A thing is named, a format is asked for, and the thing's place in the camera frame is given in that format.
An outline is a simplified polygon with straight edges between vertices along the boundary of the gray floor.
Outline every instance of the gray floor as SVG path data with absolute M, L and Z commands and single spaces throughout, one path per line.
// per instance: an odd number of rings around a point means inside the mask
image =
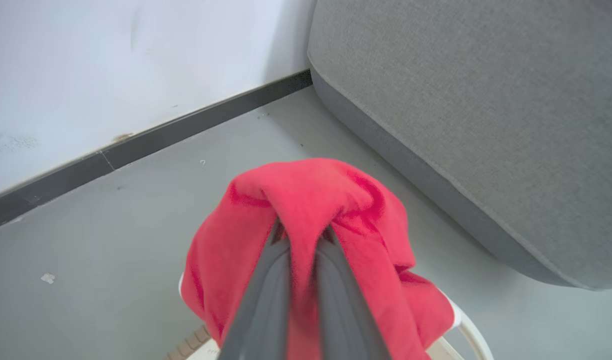
M 162 359 L 200 324 L 176 287 L 190 240 L 228 182 L 312 157 L 348 162 L 402 200 L 416 272 L 470 315 L 496 358 L 612 359 L 612 291 L 541 284 L 495 260 L 338 123 L 312 88 L 0 227 L 0 359 Z M 46 272 L 54 284 L 40 280 Z M 473 359 L 459 333 L 447 338 Z

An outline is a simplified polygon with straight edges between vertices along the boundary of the black baseboard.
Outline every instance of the black baseboard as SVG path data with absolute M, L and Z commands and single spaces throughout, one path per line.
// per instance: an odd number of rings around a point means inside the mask
M 128 137 L 0 194 L 0 226 L 77 187 L 313 84 L 306 70 Z

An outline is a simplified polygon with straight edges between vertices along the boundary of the towel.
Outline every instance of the towel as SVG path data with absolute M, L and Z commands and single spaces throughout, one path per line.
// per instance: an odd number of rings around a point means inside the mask
M 384 185 L 333 159 L 274 162 L 237 176 L 197 231 L 181 294 L 221 347 L 276 217 L 290 238 L 287 358 L 320 356 L 313 264 L 332 224 L 394 360 L 429 359 L 453 325 L 448 299 L 410 269 L 404 205 Z

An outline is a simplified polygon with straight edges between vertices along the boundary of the wall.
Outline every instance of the wall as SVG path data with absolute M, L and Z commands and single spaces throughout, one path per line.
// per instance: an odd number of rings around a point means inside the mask
M 315 0 L 0 0 L 0 192 L 309 67 Z

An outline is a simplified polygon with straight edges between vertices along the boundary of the gray fabric cushion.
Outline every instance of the gray fabric cushion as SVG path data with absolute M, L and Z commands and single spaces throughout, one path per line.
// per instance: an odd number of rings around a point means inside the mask
M 512 267 L 612 288 L 612 2 L 319 0 L 342 121 Z

